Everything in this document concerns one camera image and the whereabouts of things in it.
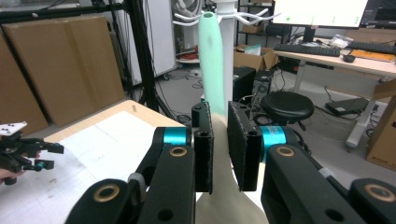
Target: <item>black box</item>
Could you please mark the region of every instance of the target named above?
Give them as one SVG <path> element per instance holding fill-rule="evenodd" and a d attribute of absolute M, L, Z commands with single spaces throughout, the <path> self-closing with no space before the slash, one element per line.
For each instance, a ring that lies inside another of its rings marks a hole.
<path fill-rule="evenodd" d="M 256 76 L 256 69 L 246 66 L 233 68 L 233 101 L 246 104 L 250 98 L 241 101 L 244 96 L 252 94 L 253 81 Z"/>
<path fill-rule="evenodd" d="M 359 114 L 361 113 L 369 103 L 364 98 L 356 98 L 351 100 L 337 101 L 327 103 L 325 106 L 336 116 L 344 116 L 348 114 Z"/>

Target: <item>computer monitor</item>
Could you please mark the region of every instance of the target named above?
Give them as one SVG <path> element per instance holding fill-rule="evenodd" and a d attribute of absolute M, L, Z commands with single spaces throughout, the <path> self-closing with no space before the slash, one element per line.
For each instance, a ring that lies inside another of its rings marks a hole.
<path fill-rule="evenodd" d="M 358 29 L 367 0 L 274 0 L 272 23 L 303 26 L 304 42 L 317 28 Z"/>
<path fill-rule="evenodd" d="M 361 27 L 396 29 L 396 0 L 368 0 Z"/>

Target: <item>stool seat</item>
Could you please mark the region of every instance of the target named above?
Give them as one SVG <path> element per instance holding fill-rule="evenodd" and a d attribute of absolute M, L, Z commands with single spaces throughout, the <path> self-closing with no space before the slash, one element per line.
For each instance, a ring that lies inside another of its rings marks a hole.
<path fill-rule="evenodd" d="M 278 121 L 296 122 L 314 113 L 312 101 L 291 91 L 275 91 L 262 98 L 261 108 L 267 116 Z"/>

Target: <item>mint green object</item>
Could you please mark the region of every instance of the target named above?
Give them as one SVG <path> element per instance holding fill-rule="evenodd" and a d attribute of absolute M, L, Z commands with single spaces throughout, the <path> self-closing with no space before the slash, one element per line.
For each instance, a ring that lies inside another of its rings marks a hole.
<path fill-rule="evenodd" d="M 199 20 L 198 48 L 205 100 L 209 102 L 210 113 L 225 117 L 223 46 L 218 18 L 212 12 L 203 13 Z"/>

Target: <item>computer tower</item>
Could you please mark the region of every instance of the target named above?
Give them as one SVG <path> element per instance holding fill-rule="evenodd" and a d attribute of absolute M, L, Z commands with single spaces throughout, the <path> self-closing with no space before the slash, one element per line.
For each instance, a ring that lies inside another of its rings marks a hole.
<path fill-rule="evenodd" d="M 253 112 L 259 112 L 260 102 L 262 101 L 262 97 L 266 96 L 271 91 L 271 82 L 274 77 L 274 70 L 268 69 L 260 69 L 253 82 L 253 94 L 256 94 L 254 98 L 254 102 L 251 105 Z"/>
<path fill-rule="evenodd" d="M 245 100 L 244 96 L 252 94 L 253 81 L 256 76 L 256 69 L 246 66 L 234 67 L 233 68 L 233 101 L 240 102 L 242 104 L 248 104 L 251 97 L 247 97 Z"/>

